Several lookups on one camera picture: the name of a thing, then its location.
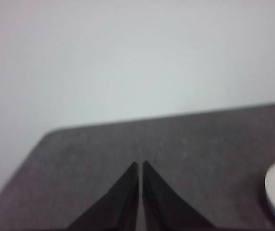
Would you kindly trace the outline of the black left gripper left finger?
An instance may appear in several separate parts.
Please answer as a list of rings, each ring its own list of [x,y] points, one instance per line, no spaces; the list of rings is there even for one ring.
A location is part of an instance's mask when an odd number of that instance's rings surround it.
[[[81,216],[68,231],[134,231],[139,205],[139,168],[133,162],[110,190]]]

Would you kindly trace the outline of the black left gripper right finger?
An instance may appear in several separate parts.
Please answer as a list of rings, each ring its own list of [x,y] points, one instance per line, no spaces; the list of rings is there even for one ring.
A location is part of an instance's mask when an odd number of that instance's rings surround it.
[[[143,162],[143,198],[147,228],[160,231],[207,231],[214,228],[183,200],[148,161]]]

